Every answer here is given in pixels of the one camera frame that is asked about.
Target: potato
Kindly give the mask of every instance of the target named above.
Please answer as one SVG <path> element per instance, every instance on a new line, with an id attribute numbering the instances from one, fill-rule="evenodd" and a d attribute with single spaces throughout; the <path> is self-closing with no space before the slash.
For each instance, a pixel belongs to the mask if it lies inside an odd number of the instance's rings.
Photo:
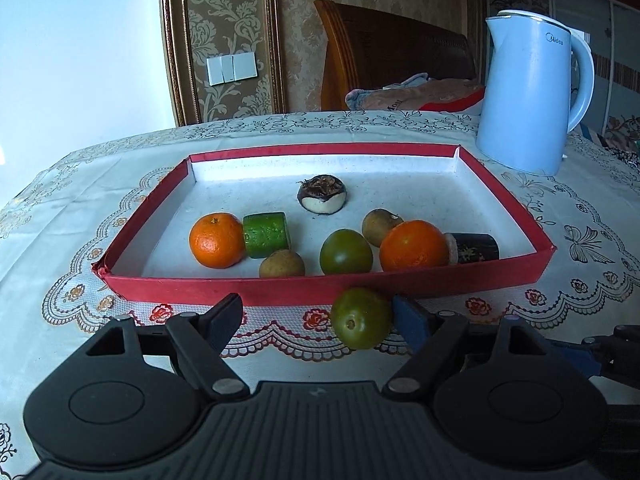
<path id="1" fill-rule="evenodd" d="M 380 247 L 386 234 L 403 221 L 398 215 L 386 209 L 374 209 L 367 213 L 362 221 L 362 236 L 371 245 Z"/>
<path id="2" fill-rule="evenodd" d="M 258 275 L 261 278 L 282 278 L 285 276 L 304 276 L 305 263 L 300 255 L 288 249 L 275 251 L 260 264 Z"/>

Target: kettle lid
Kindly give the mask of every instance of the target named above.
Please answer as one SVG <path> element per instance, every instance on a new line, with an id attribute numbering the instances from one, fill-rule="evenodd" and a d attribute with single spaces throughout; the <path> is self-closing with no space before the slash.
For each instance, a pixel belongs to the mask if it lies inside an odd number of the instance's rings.
<path id="1" fill-rule="evenodd" d="M 568 33 L 571 33 L 569 27 L 567 27 L 564 23 L 558 22 L 558 20 L 554 20 L 544 14 L 537 14 L 535 12 L 529 12 L 528 10 L 517 10 L 517 9 L 506 9 L 498 12 L 498 16 L 526 16 L 527 18 L 533 18 L 534 20 L 539 20 L 540 22 L 547 22 L 555 25 L 557 27 L 564 28 Z"/>

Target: ribbed black surface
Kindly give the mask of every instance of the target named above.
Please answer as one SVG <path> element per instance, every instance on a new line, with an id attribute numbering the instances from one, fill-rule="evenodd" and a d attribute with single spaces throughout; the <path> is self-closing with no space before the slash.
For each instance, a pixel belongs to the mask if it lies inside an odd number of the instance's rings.
<path id="1" fill-rule="evenodd" d="M 106 450 L 108 443 L 97 444 Z M 29 480 L 602 480 L 586 463 L 510 472 L 445 441 L 418 404 L 392 402 L 373 383 L 263 383 L 213 409 L 196 435 L 159 461 L 111 474 L 47 463 Z"/>

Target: blue kettle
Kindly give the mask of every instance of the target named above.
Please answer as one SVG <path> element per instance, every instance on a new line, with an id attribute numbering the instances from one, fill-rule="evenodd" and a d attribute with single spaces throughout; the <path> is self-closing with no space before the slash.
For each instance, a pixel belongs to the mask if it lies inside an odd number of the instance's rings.
<path id="1" fill-rule="evenodd" d="M 476 145 L 509 168 L 555 175 L 567 132 L 591 103 L 591 49 L 579 31 L 542 14 L 501 10 L 486 22 L 495 50 Z M 572 51 L 580 70 L 573 106 Z"/>

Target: white wall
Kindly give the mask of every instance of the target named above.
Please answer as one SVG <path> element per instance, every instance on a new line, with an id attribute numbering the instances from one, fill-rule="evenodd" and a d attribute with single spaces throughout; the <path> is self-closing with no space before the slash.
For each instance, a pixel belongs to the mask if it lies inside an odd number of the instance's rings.
<path id="1" fill-rule="evenodd" d="M 73 150 L 173 126 L 159 0 L 0 0 L 0 208 Z"/>

